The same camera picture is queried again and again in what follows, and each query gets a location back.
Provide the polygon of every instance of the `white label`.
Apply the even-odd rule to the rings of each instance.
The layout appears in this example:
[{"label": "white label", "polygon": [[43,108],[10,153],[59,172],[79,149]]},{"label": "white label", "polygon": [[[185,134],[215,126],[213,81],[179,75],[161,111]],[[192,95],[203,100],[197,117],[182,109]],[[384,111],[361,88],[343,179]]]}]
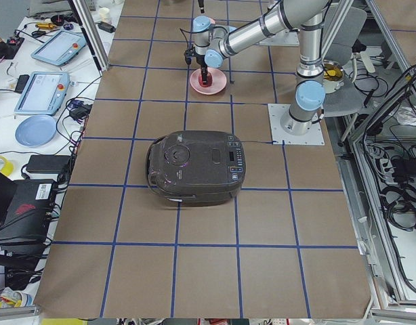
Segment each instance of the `white label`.
[{"label": "white label", "polygon": [[50,194],[51,184],[39,184],[35,200],[47,200]]}]

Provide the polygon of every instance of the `light blue joint cap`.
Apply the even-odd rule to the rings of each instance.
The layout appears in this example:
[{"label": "light blue joint cap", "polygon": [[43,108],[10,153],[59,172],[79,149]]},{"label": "light blue joint cap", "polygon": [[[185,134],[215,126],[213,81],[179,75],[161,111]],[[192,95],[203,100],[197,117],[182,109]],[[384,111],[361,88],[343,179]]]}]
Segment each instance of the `light blue joint cap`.
[{"label": "light blue joint cap", "polygon": [[303,110],[309,112],[317,110],[324,103],[324,87],[316,81],[305,81],[298,86],[297,91],[295,92],[295,99],[297,100],[297,104],[303,108]]},{"label": "light blue joint cap", "polygon": [[209,49],[205,54],[205,63],[212,68],[219,68],[223,64],[223,57],[219,52]]},{"label": "light blue joint cap", "polygon": [[193,20],[193,32],[203,32],[211,26],[211,21],[207,16],[197,16]]}]

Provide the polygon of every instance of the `blue plate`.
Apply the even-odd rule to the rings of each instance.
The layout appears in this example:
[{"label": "blue plate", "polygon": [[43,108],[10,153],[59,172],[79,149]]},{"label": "blue plate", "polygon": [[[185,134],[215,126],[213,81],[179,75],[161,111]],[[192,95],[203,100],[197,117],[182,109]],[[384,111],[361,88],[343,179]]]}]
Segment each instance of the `blue plate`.
[{"label": "blue plate", "polygon": [[19,144],[36,147],[46,144],[56,134],[56,121],[50,115],[34,115],[22,121],[16,129]]}]

